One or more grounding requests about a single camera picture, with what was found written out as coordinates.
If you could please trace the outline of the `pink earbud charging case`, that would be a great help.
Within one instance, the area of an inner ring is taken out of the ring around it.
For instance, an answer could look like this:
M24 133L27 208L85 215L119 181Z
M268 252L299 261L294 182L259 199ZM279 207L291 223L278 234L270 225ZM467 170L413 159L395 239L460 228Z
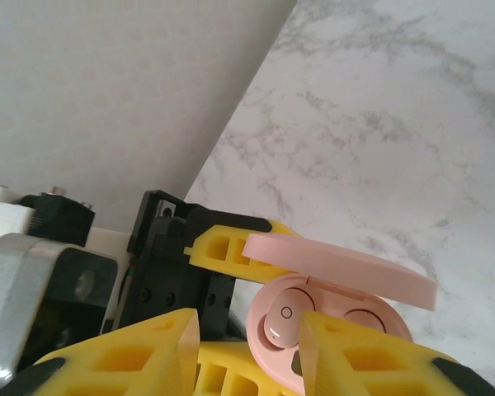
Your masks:
M247 313L247 342L255 347L271 344L263 325L276 296L288 288L306 291L314 311L364 325L411 341L412 335L390 300L421 309L436 307L437 285L399 264L328 243L277 233L255 233L247 238L245 257L289 270L267 282L254 297ZM295 363L292 370L302 374Z

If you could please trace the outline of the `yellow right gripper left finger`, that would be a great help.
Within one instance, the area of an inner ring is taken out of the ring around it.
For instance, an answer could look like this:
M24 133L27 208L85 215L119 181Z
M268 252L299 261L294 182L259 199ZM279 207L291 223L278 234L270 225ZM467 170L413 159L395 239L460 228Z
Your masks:
M198 315L178 309L53 351L6 386L6 396L192 396Z

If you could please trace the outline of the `pink earbud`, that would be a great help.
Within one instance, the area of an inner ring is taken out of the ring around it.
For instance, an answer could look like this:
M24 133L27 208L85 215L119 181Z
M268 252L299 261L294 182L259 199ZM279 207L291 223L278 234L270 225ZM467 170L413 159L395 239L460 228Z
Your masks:
M306 291L298 288L281 291L264 319L263 329L266 338L280 349L294 347L299 342L302 314L314 310L314 300Z

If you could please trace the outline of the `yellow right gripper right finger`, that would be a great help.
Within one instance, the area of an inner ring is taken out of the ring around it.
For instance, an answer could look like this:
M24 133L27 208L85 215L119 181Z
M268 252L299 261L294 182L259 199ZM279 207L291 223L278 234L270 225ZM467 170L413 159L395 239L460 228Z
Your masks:
M325 313L303 315L299 356L306 396L495 396L448 355Z

